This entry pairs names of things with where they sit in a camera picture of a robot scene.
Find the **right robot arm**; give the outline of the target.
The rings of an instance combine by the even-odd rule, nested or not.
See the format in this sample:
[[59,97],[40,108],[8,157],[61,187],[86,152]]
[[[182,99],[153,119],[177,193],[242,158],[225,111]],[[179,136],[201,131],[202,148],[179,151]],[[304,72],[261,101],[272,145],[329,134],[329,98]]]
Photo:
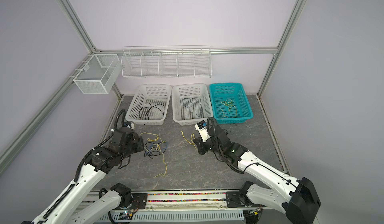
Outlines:
[[239,190],[246,206],[252,204],[272,208],[286,215],[293,224],[312,224],[321,206],[315,185],[308,178],[297,179],[275,169],[241,144],[232,142],[220,127],[195,125],[200,137],[194,139],[198,153],[208,151],[238,174],[250,174],[265,188],[246,182]]

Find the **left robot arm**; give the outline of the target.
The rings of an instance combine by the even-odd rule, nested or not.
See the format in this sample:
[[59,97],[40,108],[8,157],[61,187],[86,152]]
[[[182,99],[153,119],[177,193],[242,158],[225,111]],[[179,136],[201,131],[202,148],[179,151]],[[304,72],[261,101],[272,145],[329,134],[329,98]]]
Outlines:
[[62,193],[31,222],[33,224],[92,224],[105,213],[115,209],[130,209],[134,197],[132,190],[123,184],[115,184],[93,204],[76,212],[88,193],[114,167],[125,168],[124,160],[144,150],[143,138],[132,123],[126,122],[123,109],[115,118],[112,133],[100,144],[89,150],[77,167],[74,179]]

